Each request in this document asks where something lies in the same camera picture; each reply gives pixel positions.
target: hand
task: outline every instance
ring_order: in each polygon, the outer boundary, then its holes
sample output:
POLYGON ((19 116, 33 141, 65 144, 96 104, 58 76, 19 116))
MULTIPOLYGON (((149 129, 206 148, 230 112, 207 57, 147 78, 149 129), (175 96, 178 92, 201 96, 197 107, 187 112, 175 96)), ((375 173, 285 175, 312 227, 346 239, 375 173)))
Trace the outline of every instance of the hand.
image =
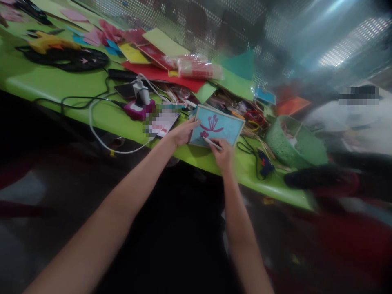
POLYGON ((190 120, 182 123, 181 125, 175 127, 171 130, 164 138, 168 138, 171 140, 176 148, 188 143, 189 136, 191 135, 191 131, 200 125, 200 120, 195 121, 195 118, 191 118, 190 120))
POLYGON ((215 156, 216 164, 220 168, 220 171, 222 173, 232 172, 234 161, 233 146, 231 146, 226 139, 211 138, 210 140, 222 147, 222 151, 219 152, 219 150, 214 145, 209 145, 211 147, 212 153, 215 156))

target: red card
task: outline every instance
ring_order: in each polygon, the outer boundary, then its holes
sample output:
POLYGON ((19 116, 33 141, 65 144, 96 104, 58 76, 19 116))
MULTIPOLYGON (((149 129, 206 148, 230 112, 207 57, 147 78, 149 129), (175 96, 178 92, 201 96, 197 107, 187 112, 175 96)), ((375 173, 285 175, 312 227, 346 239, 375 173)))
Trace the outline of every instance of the red card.
POLYGON ((122 63, 122 66, 130 71, 133 71, 134 73, 143 74, 149 80, 163 80, 173 84, 179 84, 189 88, 195 93, 197 93, 205 83, 203 80, 179 78, 174 76, 169 77, 166 70, 157 68, 154 65, 138 65, 126 61, 122 63))
POLYGON ((173 70, 173 66, 164 59, 165 55, 153 44, 139 46, 138 49, 149 56, 156 66, 166 70, 173 70))

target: pen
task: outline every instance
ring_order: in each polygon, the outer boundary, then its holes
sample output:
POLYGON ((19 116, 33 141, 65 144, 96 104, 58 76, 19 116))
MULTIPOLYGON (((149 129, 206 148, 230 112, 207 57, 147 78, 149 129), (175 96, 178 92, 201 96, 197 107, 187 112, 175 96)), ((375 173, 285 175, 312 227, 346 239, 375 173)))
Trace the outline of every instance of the pen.
POLYGON ((209 138, 206 138, 206 137, 203 137, 203 136, 201 136, 203 139, 204 139, 204 141, 206 141, 208 144, 211 144, 211 145, 214 145, 220 152, 222 152, 222 147, 221 146, 219 146, 218 144, 215 144, 214 142, 212 142, 209 138))

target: green table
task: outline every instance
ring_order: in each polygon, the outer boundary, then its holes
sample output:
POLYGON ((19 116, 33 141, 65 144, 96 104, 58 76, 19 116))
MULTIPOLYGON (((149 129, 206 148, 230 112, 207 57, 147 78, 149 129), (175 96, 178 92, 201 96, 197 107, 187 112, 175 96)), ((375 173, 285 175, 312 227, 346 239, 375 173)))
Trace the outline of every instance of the green table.
MULTIPOLYGON (((66 24, 60 20, 49 17, 58 27, 66 28, 66 24)), ((35 21, 29 23, 9 22, 9 28, 0 27, 0 89, 13 95, 33 101, 36 98, 48 98, 60 102, 66 96, 95 96, 105 90, 104 80, 107 73, 104 70, 96 70, 86 73, 67 73, 60 69, 38 65, 25 59, 21 52, 14 49, 22 45, 19 38, 27 29, 51 29, 38 24, 35 21)), ((72 40, 72 34, 65 30, 59 36, 72 40)), ((114 61, 121 61, 118 57, 111 57, 114 61)), ((122 69, 116 62, 111 62, 106 68, 122 69)), ((120 96, 112 96, 111 99, 123 101, 120 96)), ((69 104, 81 103, 82 99, 69 99, 69 104)), ((41 105, 59 112, 59 107, 49 102, 41 105)), ((65 114, 83 123, 88 123, 88 110, 66 109, 65 114)), ((132 121, 118 106, 110 102, 100 102, 94 107, 94 125, 105 131, 109 131, 121 137, 144 144, 147 142, 142 132, 142 123, 132 121)), ((256 140, 250 140, 255 147, 260 147, 256 140)), ((220 174, 213 154, 206 148, 185 145, 179 148, 174 156, 205 171, 220 174)), ((303 209, 312 210, 308 196, 302 190, 288 188, 281 177, 270 174, 266 180, 260 181, 255 174, 255 158, 236 148, 236 174, 239 183, 262 194, 273 197, 291 205, 303 209)))

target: plastic basket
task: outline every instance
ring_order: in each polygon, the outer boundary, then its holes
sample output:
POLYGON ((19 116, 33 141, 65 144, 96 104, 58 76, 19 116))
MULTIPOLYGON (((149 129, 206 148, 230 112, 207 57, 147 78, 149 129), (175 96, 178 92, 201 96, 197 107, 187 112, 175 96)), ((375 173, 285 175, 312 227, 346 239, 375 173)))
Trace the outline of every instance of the plastic basket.
POLYGON ((292 117, 278 116, 268 130, 265 141, 275 156, 289 167, 302 169, 328 162, 323 142, 292 117), (286 138, 282 123, 286 123, 287 132, 292 136, 300 128, 296 135, 297 143, 295 147, 286 138))

